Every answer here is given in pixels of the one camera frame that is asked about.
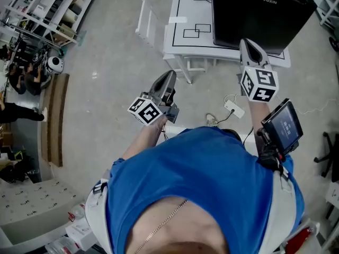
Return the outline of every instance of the black box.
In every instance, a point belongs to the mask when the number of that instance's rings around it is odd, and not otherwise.
[[[249,38],[281,54],[311,17],[313,0],[212,0],[214,43],[239,49]]]

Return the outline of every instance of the cube with black and white marker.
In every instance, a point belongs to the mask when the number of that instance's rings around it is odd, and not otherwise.
[[[131,113],[137,121],[146,126],[152,124],[162,115],[162,112],[154,102],[140,97],[137,97],[133,101],[127,111]]]
[[[278,74],[268,69],[245,67],[240,83],[251,102],[268,103],[279,90]]]

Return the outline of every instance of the chair wheel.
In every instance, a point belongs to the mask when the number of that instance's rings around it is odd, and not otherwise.
[[[334,51],[339,52],[339,47],[338,47],[338,41],[333,39],[332,37],[329,37],[329,42],[334,49]]]

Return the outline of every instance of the gold chain necklace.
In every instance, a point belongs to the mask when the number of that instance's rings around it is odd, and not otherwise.
[[[186,203],[188,200],[184,200],[183,203],[181,203],[169,216],[166,218],[166,220],[161,223],[154,231],[150,233],[150,235],[146,238],[146,240],[142,243],[142,245],[134,252],[134,254],[137,254],[144,246],[145,244],[153,237],[154,234],[156,234]]]

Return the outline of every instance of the shoe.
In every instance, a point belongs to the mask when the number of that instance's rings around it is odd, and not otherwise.
[[[47,122],[47,119],[48,119],[47,107],[45,107],[44,110],[42,111],[42,115],[43,115],[43,122]]]
[[[48,76],[45,82],[42,82],[40,85],[40,89],[45,89],[48,87],[49,83],[51,82],[52,77]]]
[[[218,127],[218,121],[215,116],[210,113],[206,114],[206,124],[208,127]]]

